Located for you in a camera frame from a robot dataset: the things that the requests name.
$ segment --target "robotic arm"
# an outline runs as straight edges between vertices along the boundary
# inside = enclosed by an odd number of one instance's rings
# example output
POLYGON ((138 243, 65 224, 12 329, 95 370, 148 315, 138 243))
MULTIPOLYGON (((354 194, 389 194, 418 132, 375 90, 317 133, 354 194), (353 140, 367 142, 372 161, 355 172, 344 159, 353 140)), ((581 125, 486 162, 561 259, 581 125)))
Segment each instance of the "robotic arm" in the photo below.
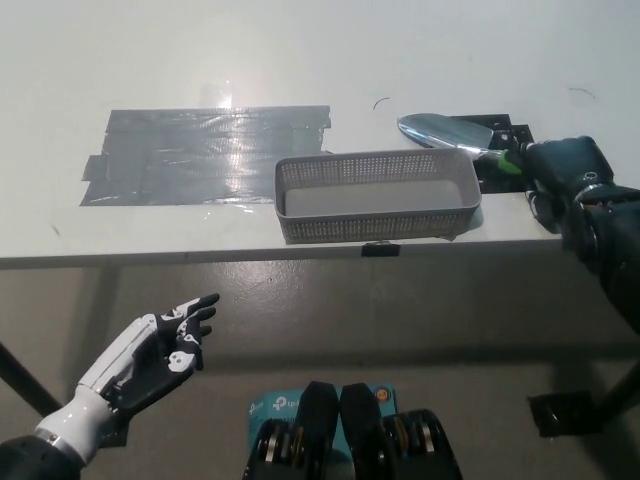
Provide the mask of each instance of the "robotic arm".
POLYGON ((534 215, 559 224, 565 246, 599 277, 611 304, 640 334, 640 190, 614 183, 590 137, 525 145, 522 161, 537 186, 534 215))
POLYGON ((182 304, 165 315, 135 319, 80 379, 75 396, 44 418, 33 435, 0 446, 0 478, 74 480, 109 432, 202 370, 201 322, 219 295, 182 304))

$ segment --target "mesh basket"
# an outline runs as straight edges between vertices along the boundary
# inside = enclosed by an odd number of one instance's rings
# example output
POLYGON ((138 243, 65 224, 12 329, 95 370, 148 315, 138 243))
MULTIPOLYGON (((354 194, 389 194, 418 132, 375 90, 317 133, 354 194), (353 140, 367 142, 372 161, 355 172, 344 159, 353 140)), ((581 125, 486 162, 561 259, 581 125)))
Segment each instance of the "mesh basket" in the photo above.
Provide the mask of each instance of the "mesh basket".
POLYGON ((454 237, 467 230, 482 198, 471 157, 456 148, 287 158, 276 165, 275 193, 290 244, 454 237), (313 194, 305 200, 310 213, 294 203, 305 192, 313 194))

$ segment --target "white table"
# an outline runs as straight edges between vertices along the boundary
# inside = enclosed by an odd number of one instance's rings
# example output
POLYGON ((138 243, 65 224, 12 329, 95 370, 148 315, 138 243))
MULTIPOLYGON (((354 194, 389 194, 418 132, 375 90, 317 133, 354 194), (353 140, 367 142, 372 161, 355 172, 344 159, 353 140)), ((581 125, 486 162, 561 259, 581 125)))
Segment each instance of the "white table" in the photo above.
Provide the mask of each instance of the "white table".
MULTIPOLYGON (((206 92, 227 80, 233 106, 330 105, 333 152, 415 148, 395 127, 408 113, 510 113, 538 140, 593 136, 640 187, 638 18, 598 0, 9 0, 0 267, 360 255, 287 246, 272 205, 78 206, 112 109, 215 106, 206 92)), ((522 194, 485 195, 482 218, 402 253, 558 241, 522 194)))

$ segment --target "concrete floor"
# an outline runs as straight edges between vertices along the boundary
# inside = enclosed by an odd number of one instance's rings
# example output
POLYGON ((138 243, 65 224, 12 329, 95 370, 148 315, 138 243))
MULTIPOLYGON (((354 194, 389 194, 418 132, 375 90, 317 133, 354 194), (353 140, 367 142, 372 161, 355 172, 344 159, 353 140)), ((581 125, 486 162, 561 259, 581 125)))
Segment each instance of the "concrete floor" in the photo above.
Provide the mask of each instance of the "concrete floor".
MULTIPOLYGON (((638 478, 640 411, 581 439, 540 439, 530 418, 528 396, 601 393, 640 353, 568 254, 9 271, 0 335, 68 399, 133 318, 211 291, 222 300, 205 371, 139 415, 128 447, 101 452, 84 478, 240 478, 251 400, 310 380, 393 383, 401 409, 439 415, 467 480, 638 478)), ((38 421, 4 384, 0 410, 2 437, 38 421)))

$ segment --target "gray tape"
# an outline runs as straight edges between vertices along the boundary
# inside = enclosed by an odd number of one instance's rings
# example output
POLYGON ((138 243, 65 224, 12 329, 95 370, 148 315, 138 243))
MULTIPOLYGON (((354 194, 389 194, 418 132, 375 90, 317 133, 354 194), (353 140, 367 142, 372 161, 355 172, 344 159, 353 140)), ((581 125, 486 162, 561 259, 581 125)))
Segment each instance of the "gray tape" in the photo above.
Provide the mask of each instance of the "gray tape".
POLYGON ((329 107, 116 110, 81 205, 273 202, 275 164, 321 153, 329 107))

